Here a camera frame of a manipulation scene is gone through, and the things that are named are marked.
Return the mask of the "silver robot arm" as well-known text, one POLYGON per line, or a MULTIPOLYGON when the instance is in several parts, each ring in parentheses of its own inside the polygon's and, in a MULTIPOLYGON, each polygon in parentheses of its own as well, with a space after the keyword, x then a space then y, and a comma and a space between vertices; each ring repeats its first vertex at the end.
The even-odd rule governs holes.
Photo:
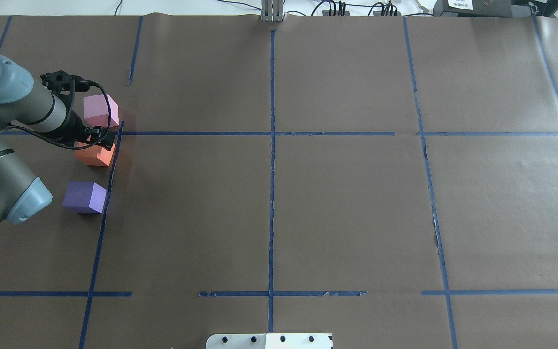
POLYGON ((68 150, 99 146, 111 150, 112 117, 117 105, 97 82, 62 70, 44 73, 37 81, 11 58, 0 55, 0 223, 19 225, 51 204, 53 196, 40 177, 3 138, 16 129, 68 150), (73 110, 76 93, 100 89, 106 103, 105 126, 87 126, 73 110))

